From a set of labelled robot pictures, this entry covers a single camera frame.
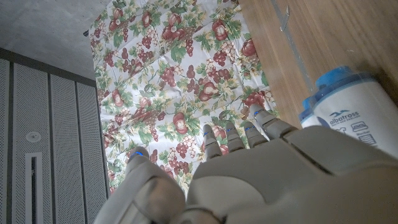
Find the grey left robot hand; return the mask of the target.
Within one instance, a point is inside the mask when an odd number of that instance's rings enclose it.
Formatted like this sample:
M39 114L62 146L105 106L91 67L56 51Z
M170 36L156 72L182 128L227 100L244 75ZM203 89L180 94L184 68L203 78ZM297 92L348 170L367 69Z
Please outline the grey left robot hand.
M304 129L250 107L227 154L203 127L206 161L188 192L136 147L96 223L396 223L397 159L321 126Z

